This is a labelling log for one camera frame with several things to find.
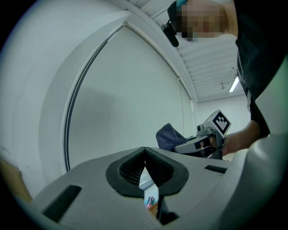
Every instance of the corrugated ceiling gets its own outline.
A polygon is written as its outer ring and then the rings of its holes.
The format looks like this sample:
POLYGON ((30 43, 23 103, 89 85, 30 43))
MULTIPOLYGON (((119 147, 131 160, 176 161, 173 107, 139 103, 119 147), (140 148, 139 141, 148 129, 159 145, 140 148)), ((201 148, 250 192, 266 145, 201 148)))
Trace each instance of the corrugated ceiling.
MULTIPOLYGON (((175 0, 129 0, 149 15, 159 26, 169 20, 167 8, 175 0)), ((229 93, 237 73, 235 37, 223 35, 215 39, 189 43, 179 38, 177 50, 182 57, 196 90, 198 101, 244 94, 241 87, 229 93)))

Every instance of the black shirt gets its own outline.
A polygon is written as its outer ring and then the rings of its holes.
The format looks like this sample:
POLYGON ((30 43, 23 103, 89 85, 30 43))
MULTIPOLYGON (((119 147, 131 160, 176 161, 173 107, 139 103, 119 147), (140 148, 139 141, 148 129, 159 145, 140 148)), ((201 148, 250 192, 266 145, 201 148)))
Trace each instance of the black shirt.
POLYGON ((234 0, 238 38, 237 68, 240 83, 248 99, 251 94, 251 120, 256 121, 261 137, 269 134, 266 122, 255 104, 255 100, 276 74, 285 54, 284 6, 270 3, 234 0))

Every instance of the ceiling light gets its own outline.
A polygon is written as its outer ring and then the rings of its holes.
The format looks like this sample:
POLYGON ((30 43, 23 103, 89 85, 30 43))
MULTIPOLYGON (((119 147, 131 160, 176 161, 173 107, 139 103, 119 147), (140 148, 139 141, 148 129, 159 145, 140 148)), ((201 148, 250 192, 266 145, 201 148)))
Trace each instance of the ceiling light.
POLYGON ((234 83, 233 83, 233 85, 232 85, 232 87, 231 87, 231 89, 229 90, 229 93, 230 93, 230 92, 233 92, 233 90, 234 90, 235 87, 237 86, 238 82, 239 82, 239 78, 236 77, 236 78, 235 78, 235 81, 234 81, 234 83))

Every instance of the person's neck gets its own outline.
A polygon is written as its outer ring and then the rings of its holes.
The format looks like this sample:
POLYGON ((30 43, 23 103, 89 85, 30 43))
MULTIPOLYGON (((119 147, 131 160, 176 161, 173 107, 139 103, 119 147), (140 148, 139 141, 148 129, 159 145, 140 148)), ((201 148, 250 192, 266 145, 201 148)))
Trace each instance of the person's neck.
POLYGON ((228 25, 227 25, 228 28, 227 28, 226 34, 232 34, 238 37, 237 14, 236 14, 234 0, 223 3, 223 7, 225 9, 227 21, 228 21, 228 25))

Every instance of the dark fabric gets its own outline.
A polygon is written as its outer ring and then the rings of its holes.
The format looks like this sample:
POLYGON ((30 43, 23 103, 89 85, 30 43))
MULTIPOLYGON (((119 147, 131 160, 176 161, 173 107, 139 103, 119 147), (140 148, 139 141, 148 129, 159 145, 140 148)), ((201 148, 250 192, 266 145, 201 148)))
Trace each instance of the dark fabric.
POLYGON ((249 0, 234 0, 234 3, 240 56, 237 67, 242 76, 239 80, 246 96, 248 91, 251 94, 251 120, 259 124, 261 137, 265 137, 269 129, 255 100, 272 80, 287 53, 284 35, 287 20, 284 19, 286 13, 282 12, 285 6, 282 2, 266 4, 249 0))
POLYGON ((164 125, 157 133, 156 140, 159 149, 173 151, 174 147, 188 141, 187 138, 178 133, 170 123, 164 125))

